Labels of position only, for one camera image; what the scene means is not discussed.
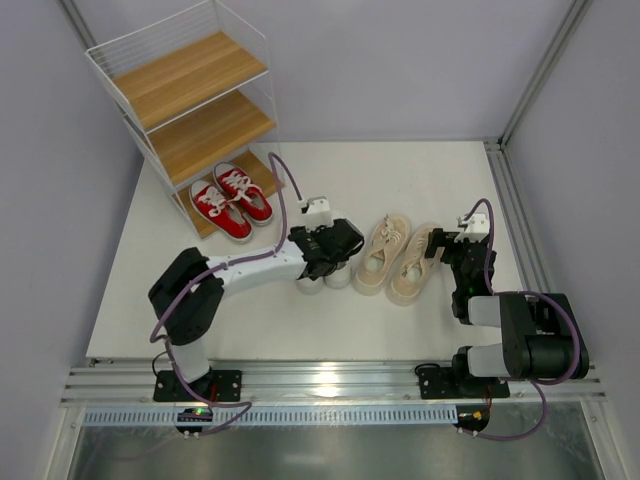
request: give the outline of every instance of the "sneaker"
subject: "sneaker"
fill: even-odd
[[[262,189],[251,183],[251,178],[240,167],[221,162],[216,165],[214,177],[222,191],[237,202],[256,225],[266,225],[273,220],[271,205]]]
[[[429,244],[429,234],[439,227],[437,223],[425,223],[411,237],[402,258],[402,266],[387,285],[387,297],[396,305],[407,306],[415,302],[440,263],[442,248],[437,250],[434,258],[424,256]]]
[[[387,215],[374,229],[364,251],[353,287],[363,295],[375,295],[383,286],[393,261],[409,241],[411,222],[404,215]]]
[[[209,182],[196,180],[189,189],[193,208],[222,230],[231,240],[239,243],[251,239],[251,224],[220,190]]]

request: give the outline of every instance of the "shelf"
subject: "shelf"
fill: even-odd
[[[269,197],[276,193],[276,184],[273,180],[273,174],[271,173],[271,170],[265,167],[253,153],[247,151],[241,155],[238,155],[233,160],[231,160],[231,163],[244,170],[247,175],[251,177],[251,181],[262,189],[262,193],[265,197]],[[203,177],[203,180],[215,183],[213,181],[212,173]],[[180,200],[187,210],[187,214],[193,222],[193,225],[196,227],[200,238],[207,238],[209,235],[214,233],[218,229],[218,227],[216,227],[213,223],[205,220],[205,218],[193,208],[191,199],[189,198],[190,186],[191,185],[180,190],[178,195],[180,195]]]
[[[268,132],[275,123],[233,91],[156,130],[149,139],[174,185]]]
[[[266,72],[222,32],[171,52],[113,82],[150,130],[202,102]]]

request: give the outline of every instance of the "gray wall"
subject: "gray wall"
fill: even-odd
[[[199,0],[76,0],[98,41]],[[570,0],[224,0],[269,42],[283,139],[498,136]]]
[[[511,146],[544,253],[640,458],[640,3],[596,1]]]
[[[53,0],[0,15],[0,476],[34,478],[139,159]]]

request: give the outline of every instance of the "white shoelace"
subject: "white shoelace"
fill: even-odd
[[[251,179],[247,175],[243,175],[237,170],[232,172],[231,175],[225,177],[222,181],[230,187],[238,190],[236,196],[231,199],[233,201],[238,201],[241,198],[244,198],[248,202],[251,202],[252,199],[246,194],[246,191],[250,187],[256,187],[258,190],[262,191],[259,186],[251,183]]]
[[[397,244],[402,238],[402,234],[396,230],[393,222],[389,220],[389,215],[385,215],[384,227],[382,228],[382,231],[380,233],[382,234],[382,238],[384,238],[385,243],[393,242]]]
[[[227,199],[222,196],[216,187],[207,188],[205,194],[200,196],[198,201],[211,205],[212,208],[209,210],[210,217],[217,217],[220,215],[227,204]]]

